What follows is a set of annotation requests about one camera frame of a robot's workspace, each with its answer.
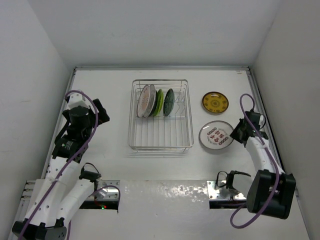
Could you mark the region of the yellow brown patterned plate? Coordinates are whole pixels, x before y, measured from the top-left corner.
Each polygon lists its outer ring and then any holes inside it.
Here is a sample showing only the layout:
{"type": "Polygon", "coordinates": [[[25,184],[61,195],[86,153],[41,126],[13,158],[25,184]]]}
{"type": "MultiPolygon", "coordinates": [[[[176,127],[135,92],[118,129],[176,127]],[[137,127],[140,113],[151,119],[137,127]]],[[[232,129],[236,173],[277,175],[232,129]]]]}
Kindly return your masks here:
{"type": "Polygon", "coordinates": [[[220,92],[210,91],[202,97],[201,104],[209,113],[222,114],[228,109],[229,100],[220,92]]]}

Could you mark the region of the white plate orange sunburst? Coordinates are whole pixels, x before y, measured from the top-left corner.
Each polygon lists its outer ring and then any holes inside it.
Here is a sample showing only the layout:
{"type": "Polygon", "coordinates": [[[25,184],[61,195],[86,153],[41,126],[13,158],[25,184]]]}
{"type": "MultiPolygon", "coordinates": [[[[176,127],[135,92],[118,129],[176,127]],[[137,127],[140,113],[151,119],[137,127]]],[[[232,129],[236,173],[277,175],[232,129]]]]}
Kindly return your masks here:
{"type": "Polygon", "coordinates": [[[140,93],[138,103],[137,103],[136,114],[138,118],[141,118],[145,114],[149,104],[149,99],[150,99],[150,86],[146,84],[140,93]]]}

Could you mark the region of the black plate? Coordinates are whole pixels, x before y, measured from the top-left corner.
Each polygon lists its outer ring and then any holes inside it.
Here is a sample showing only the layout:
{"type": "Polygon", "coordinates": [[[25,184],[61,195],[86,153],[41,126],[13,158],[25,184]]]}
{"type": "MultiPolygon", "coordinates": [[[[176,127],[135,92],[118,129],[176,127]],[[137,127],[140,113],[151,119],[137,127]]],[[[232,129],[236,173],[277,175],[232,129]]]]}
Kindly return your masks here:
{"type": "Polygon", "coordinates": [[[154,99],[154,104],[153,104],[153,107],[152,107],[152,110],[149,114],[149,117],[152,117],[156,111],[156,108],[157,108],[157,104],[158,104],[158,91],[156,90],[155,91],[155,99],[154,99]]]}

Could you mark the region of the teal plate blue floral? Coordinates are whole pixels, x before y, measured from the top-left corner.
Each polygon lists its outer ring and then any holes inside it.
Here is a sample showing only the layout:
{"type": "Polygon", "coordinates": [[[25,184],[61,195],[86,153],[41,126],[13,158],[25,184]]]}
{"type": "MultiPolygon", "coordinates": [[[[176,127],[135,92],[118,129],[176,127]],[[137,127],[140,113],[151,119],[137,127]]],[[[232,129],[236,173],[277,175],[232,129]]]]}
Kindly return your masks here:
{"type": "Polygon", "coordinates": [[[164,103],[163,103],[163,115],[165,117],[169,116],[171,111],[173,110],[175,103],[175,95],[174,91],[172,88],[170,88],[164,98],[164,103]]]}

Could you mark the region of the white plate teal rim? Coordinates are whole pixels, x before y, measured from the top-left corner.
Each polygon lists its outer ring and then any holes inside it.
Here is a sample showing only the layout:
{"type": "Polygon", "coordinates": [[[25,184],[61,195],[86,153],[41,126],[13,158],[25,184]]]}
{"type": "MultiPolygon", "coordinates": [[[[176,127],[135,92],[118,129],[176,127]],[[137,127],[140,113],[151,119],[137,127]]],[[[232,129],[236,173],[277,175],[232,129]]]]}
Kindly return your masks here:
{"type": "Polygon", "coordinates": [[[148,117],[154,107],[154,103],[155,103],[155,99],[156,99],[156,88],[153,84],[151,84],[149,86],[150,88],[150,95],[149,95],[149,101],[148,101],[148,105],[147,105],[147,108],[143,114],[143,117],[148,117]]]}

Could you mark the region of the white plate red characters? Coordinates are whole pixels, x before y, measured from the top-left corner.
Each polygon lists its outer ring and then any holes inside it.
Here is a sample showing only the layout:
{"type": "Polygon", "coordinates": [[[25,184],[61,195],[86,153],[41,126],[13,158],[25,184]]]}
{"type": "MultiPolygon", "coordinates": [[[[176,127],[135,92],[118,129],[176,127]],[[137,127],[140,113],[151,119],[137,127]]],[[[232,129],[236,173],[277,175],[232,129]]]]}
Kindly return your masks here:
{"type": "Polygon", "coordinates": [[[198,139],[203,147],[210,150],[222,150],[232,144],[231,133],[234,128],[225,121],[215,120],[206,123],[199,131],[198,139]]]}

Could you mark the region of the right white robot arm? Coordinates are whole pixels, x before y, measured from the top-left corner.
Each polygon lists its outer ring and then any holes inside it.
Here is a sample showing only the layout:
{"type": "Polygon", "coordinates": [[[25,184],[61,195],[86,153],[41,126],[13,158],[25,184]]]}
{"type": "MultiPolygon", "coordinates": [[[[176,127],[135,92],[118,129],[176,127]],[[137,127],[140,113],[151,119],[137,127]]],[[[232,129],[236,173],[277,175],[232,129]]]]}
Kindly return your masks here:
{"type": "Polygon", "coordinates": [[[261,114],[245,111],[244,117],[231,133],[231,138],[248,151],[256,170],[255,176],[232,170],[226,175],[226,182],[216,182],[219,188],[232,193],[242,193],[245,207],[255,215],[287,219],[296,189],[293,174],[287,174],[275,161],[269,147],[269,138],[260,130],[261,114]]]}

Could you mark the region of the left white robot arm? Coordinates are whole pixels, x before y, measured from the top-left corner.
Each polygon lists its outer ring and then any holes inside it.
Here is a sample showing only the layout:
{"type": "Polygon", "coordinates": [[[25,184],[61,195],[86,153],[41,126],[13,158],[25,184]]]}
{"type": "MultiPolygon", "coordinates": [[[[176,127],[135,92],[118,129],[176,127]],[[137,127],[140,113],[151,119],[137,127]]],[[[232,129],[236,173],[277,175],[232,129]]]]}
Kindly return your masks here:
{"type": "Polygon", "coordinates": [[[66,98],[62,112],[66,122],[54,140],[52,158],[41,189],[23,220],[13,224],[19,240],[65,240],[70,237],[71,218],[96,190],[101,174],[82,170],[72,190],[65,194],[69,179],[79,166],[97,127],[110,117],[98,98],[66,98]]]}

